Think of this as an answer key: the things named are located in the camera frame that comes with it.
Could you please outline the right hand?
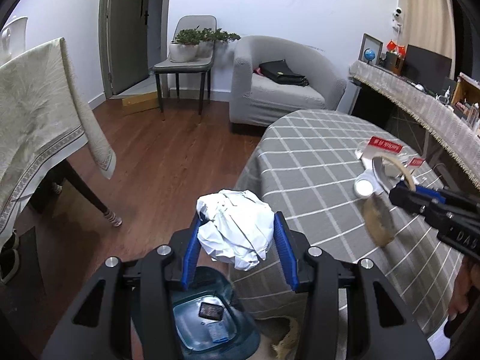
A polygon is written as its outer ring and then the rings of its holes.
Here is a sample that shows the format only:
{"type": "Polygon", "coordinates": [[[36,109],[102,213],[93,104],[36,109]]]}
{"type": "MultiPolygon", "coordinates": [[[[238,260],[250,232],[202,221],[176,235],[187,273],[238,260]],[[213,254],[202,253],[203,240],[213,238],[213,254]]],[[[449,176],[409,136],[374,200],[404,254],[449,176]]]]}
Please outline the right hand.
{"type": "Polygon", "coordinates": [[[472,262],[467,256],[462,260],[456,276],[453,293],[448,305],[448,318],[454,320],[458,314],[463,314],[469,308],[470,301],[467,294],[475,287],[480,287],[479,264],[472,262]]]}

